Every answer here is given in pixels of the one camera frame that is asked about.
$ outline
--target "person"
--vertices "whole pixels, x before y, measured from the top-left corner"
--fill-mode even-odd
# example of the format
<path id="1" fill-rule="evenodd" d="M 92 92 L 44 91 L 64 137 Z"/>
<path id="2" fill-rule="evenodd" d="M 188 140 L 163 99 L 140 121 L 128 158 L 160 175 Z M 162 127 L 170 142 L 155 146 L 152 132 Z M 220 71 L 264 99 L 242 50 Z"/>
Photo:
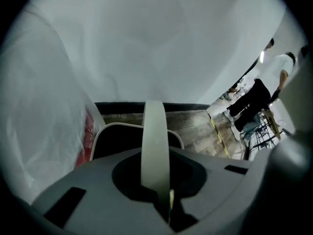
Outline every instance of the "person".
<path id="1" fill-rule="evenodd" d="M 225 116 L 232 122 L 231 130 L 237 140 L 240 140 L 243 127 L 267 105 L 271 95 L 276 90 L 282 90 L 294 64 L 295 57 L 291 52 L 274 57 L 257 76 L 248 93 L 224 111 Z M 232 117 L 243 109 L 245 110 L 241 116 L 234 122 Z"/>
<path id="2" fill-rule="evenodd" d="M 309 51 L 310 51 L 310 49 L 309 49 L 309 46 L 308 46 L 308 45 L 304 45 L 304 46 L 300 49 L 300 51 L 299 51 L 299 53 L 298 53 L 298 56 L 297 56 L 297 59 L 298 59 L 298 60 L 297 60 L 297 62 L 298 62 L 298 68 L 302 65 L 302 62 L 303 62 L 304 58 L 308 55 Z M 295 71 L 295 70 L 292 71 L 293 76 L 295 76 L 296 73 L 297 73 L 297 71 Z M 268 105 L 272 104 L 274 101 L 276 101 L 276 100 L 278 99 L 279 93 L 280 93 L 280 90 L 277 89 L 277 90 L 274 92 L 273 96 L 272 96 L 272 97 L 270 98 L 270 100 L 268 101 Z"/>
<path id="3" fill-rule="evenodd" d="M 270 40 L 270 42 L 268 43 L 268 45 L 266 45 L 264 51 L 272 48 L 274 46 L 274 39 L 272 38 Z M 249 73 L 249 71 L 251 71 L 254 66 L 256 66 L 256 64 L 258 63 L 259 57 L 254 61 L 254 63 L 250 66 L 250 68 L 241 76 L 241 78 L 239 78 L 239 80 L 229 89 L 229 92 L 234 93 L 236 92 L 236 87 L 239 83 L 239 81 L 243 78 L 243 76 L 247 75 Z"/>

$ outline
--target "yellow line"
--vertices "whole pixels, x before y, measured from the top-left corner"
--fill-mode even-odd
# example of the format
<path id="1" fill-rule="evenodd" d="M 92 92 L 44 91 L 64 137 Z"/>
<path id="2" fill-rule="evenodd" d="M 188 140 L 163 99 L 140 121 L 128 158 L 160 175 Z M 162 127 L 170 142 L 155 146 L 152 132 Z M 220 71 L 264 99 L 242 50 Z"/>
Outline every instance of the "yellow line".
<path id="1" fill-rule="evenodd" d="M 221 144 L 222 144 L 222 146 L 223 146 L 223 148 L 224 148 L 224 152 L 225 152 L 226 156 L 229 158 L 229 154 L 228 154 L 228 151 L 227 151 L 225 142 L 224 142 L 224 140 L 223 140 L 223 138 L 222 138 L 222 136 L 221 136 L 221 134 L 220 134 L 218 128 L 216 127 L 215 122 L 213 121 L 213 118 L 211 118 L 210 114 L 208 114 L 208 115 L 209 115 L 209 117 L 210 117 L 210 119 L 211 119 L 211 123 L 212 123 L 212 125 L 213 125 L 215 131 L 217 132 L 217 136 L 219 137 L 220 142 L 221 142 Z"/>

